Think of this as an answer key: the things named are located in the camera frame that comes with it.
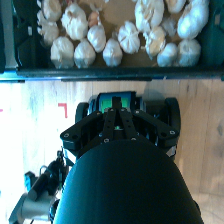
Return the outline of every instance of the red tape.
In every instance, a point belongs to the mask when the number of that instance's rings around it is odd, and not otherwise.
[[[65,109],[65,118],[68,118],[68,114],[67,114],[67,103],[59,103],[58,106],[59,107],[64,107],[64,109]]]

